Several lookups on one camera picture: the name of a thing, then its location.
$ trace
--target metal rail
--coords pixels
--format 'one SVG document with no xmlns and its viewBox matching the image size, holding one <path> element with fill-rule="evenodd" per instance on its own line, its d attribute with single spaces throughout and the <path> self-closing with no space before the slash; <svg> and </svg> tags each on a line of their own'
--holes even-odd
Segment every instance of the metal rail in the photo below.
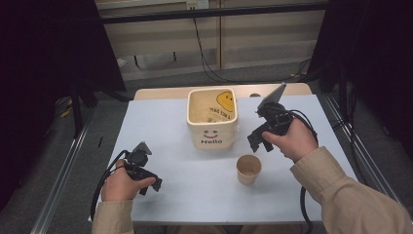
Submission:
<svg viewBox="0 0 413 234">
<path fill-rule="evenodd" d="M 132 15 L 114 15 L 103 16 L 100 18 L 90 19 L 64 19 L 57 20 L 54 23 L 98 23 L 112 24 L 138 21 L 156 21 L 156 20 L 181 20 L 193 18 L 211 18 L 211 17 L 230 17 L 242 15 L 258 15 L 258 14 L 273 14 L 273 13 L 290 13 L 290 12 L 309 12 L 321 11 L 336 8 L 351 8 L 355 5 L 354 1 L 345 3 L 317 2 L 317 3 L 299 3 L 299 4 L 283 4 L 258 7 L 239 7 L 239 8 L 214 8 L 201 10 L 185 10 L 161 13 L 146 13 Z"/>
<path fill-rule="evenodd" d="M 45 234 L 47 232 L 49 225 L 52 221 L 53 215 L 55 214 L 57 204 L 60 201 L 70 171 L 72 170 L 76 157 L 79 154 L 80 148 L 83 144 L 83 141 L 85 139 L 86 133 L 88 132 L 89 125 L 91 124 L 93 117 L 94 108 L 91 108 L 85 126 L 83 127 L 82 131 L 77 136 L 77 138 L 73 140 L 69 152 L 67 153 L 66 159 L 64 160 L 63 166 L 61 167 L 60 172 L 58 173 L 52 191 L 49 193 L 49 197 L 46 200 L 46 203 L 43 206 L 42 211 L 37 217 L 30 234 Z"/>
<path fill-rule="evenodd" d="M 333 112 L 336 119 L 340 122 L 344 122 L 342 115 L 339 111 L 339 105 L 334 97 L 331 95 L 326 95 L 325 99 L 330 107 L 331 111 Z M 352 130 L 350 124 L 342 124 L 342 130 L 349 141 L 351 141 L 351 134 Z M 379 168 L 377 167 L 376 163 L 374 162 L 371 155 L 368 153 L 367 149 L 365 148 L 364 144 L 361 142 L 361 139 L 358 137 L 355 131 L 353 131 L 353 141 L 354 141 L 354 148 L 355 154 L 362 163 L 362 165 L 366 168 L 368 174 L 370 175 L 371 180 L 373 181 L 376 189 L 389 197 L 392 197 L 401 205 L 400 199 L 398 199 L 397 195 L 395 194 L 394 190 L 390 187 L 389 183 L 384 178 L 383 174 L 380 172 Z"/>
</svg>

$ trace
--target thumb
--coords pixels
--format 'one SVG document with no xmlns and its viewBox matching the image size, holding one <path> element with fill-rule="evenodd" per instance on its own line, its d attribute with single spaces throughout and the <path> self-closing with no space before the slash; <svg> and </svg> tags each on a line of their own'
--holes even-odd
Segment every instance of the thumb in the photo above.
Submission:
<svg viewBox="0 0 413 234">
<path fill-rule="evenodd" d="M 268 142 L 270 142 L 270 143 L 272 143 L 276 146 L 279 146 L 282 143 L 282 137 L 281 136 L 277 136 L 277 135 L 274 135 L 274 134 L 269 133 L 269 132 L 262 133 L 262 137 L 265 140 L 267 140 Z"/>
<path fill-rule="evenodd" d="M 149 187 L 150 185 L 154 184 L 156 179 L 154 177 L 147 177 L 135 182 L 135 187 L 139 190 L 141 188 Z"/>
<path fill-rule="evenodd" d="M 116 168 L 119 168 L 119 167 L 122 167 L 122 166 L 125 166 L 125 160 L 119 159 L 119 160 L 116 162 L 115 167 L 116 167 Z"/>
</svg>

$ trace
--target gray floor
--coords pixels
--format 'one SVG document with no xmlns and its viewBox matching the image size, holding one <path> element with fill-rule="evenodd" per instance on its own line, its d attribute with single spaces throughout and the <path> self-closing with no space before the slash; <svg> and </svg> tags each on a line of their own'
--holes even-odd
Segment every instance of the gray floor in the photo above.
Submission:
<svg viewBox="0 0 413 234">
<path fill-rule="evenodd" d="M 276 65 L 260 65 L 239 67 L 217 72 L 221 77 L 237 81 L 237 83 L 279 83 L 291 73 L 298 70 L 299 62 L 280 63 Z M 144 80 L 126 82 L 128 90 L 122 95 L 133 97 L 136 90 L 142 88 L 228 85 L 234 82 L 217 82 L 209 79 L 203 72 L 176 74 Z M 318 82 L 309 83 L 312 91 L 318 95 L 321 105 L 330 120 L 333 120 L 324 94 L 319 91 Z M 90 233 L 91 224 L 88 222 L 90 204 L 96 183 L 108 163 L 117 135 L 127 110 L 127 104 L 112 99 L 106 94 L 96 94 L 99 105 L 94 111 L 83 108 L 83 119 L 93 113 L 88 132 L 82 142 L 73 168 L 62 187 L 61 197 L 53 217 L 45 225 L 47 233 Z M 413 160 L 407 157 L 399 142 L 387 136 L 382 131 L 382 123 L 370 111 L 362 99 L 357 103 L 355 113 L 355 128 L 366 148 L 374 158 L 377 166 L 396 192 L 400 201 L 413 214 Z M 340 129 L 336 135 L 342 144 L 349 161 L 353 164 L 351 147 L 346 136 Z M 48 142 L 44 145 L 42 157 L 32 168 L 32 172 L 18 189 L 8 206 L 0 213 L 0 233 L 29 233 L 48 196 L 67 153 L 73 143 L 73 119 L 56 117 L 53 122 Z M 163 233 L 163 227 L 137 227 L 139 233 Z M 322 226 L 314 233 L 323 233 Z"/>
</svg>

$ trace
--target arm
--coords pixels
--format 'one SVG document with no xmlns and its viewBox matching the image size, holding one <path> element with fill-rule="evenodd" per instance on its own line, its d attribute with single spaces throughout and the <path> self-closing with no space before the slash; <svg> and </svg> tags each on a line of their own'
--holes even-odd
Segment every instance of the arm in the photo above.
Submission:
<svg viewBox="0 0 413 234">
<path fill-rule="evenodd" d="M 123 166 L 119 160 L 116 167 Z M 115 171 L 104 183 L 101 191 L 101 203 L 94 215 L 92 233 L 133 233 L 131 222 L 131 205 L 137 191 L 155 182 L 149 177 L 143 180 L 132 180 L 124 168 Z"/>
<path fill-rule="evenodd" d="M 292 159 L 297 180 L 321 204 L 328 233 L 413 233 L 407 211 L 386 195 L 347 177 L 325 147 L 294 119 L 286 136 L 263 133 Z"/>
</svg>

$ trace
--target yellow sticker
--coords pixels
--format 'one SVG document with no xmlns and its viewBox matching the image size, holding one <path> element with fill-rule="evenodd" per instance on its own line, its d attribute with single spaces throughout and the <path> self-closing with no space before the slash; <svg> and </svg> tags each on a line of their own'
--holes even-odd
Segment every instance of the yellow sticker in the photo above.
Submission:
<svg viewBox="0 0 413 234">
<path fill-rule="evenodd" d="M 234 100 L 231 92 L 224 92 L 216 97 L 216 101 L 226 110 L 234 111 Z"/>
</svg>

